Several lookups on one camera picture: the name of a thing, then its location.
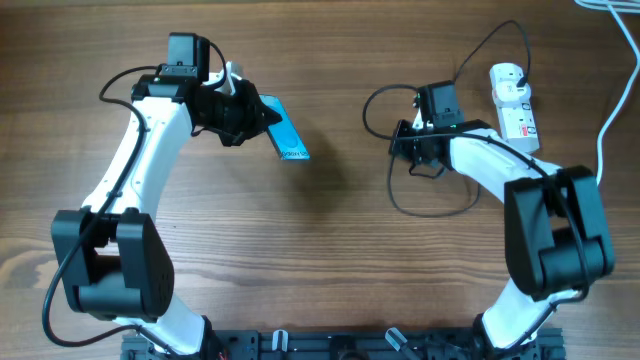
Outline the blue Galaxy smartphone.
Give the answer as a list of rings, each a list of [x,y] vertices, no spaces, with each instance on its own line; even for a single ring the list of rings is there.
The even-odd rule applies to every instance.
[[[281,160],[309,160],[310,154],[289,118],[280,99],[272,95],[261,95],[262,102],[281,116],[281,121],[270,125],[267,134]]]

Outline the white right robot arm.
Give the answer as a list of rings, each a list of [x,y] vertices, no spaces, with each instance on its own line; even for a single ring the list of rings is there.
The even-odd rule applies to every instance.
[[[467,176],[502,202],[510,279],[479,327],[494,352],[522,348],[559,306],[583,301],[613,271],[596,179],[584,166],[540,161],[485,122],[464,120],[451,81],[414,92],[418,114],[399,122],[390,152]]]

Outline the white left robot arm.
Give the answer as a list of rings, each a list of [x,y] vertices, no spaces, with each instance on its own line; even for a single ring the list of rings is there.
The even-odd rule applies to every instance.
[[[234,65],[209,71],[217,46],[194,33],[172,33],[168,58],[136,68],[125,102],[131,119],[100,183],[76,210],[51,224],[58,262],[52,289],[69,308],[134,331],[161,359],[224,359],[228,352],[207,317],[175,294],[175,271],[155,225],[160,197],[184,144],[204,131],[234,147],[260,134],[281,145],[288,118]]]

